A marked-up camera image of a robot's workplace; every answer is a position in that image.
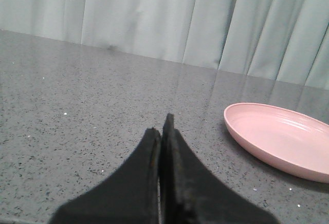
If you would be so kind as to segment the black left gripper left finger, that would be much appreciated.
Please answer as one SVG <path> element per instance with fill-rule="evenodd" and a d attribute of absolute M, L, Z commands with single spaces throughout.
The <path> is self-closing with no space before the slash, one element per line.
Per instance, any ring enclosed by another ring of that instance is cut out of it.
<path fill-rule="evenodd" d="M 132 154 L 90 191 L 61 205 L 50 223 L 158 223 L 161 135 L 148 128 Z"/>

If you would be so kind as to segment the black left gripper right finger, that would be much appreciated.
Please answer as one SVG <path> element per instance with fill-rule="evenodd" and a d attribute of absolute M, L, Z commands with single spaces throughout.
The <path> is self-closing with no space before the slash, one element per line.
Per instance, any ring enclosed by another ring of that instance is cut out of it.
<path fill-rule="evenodd" d="M 215 177 L 187 145 L 168 114 L 159 162 L 164 223 L 277 223 Z"/>

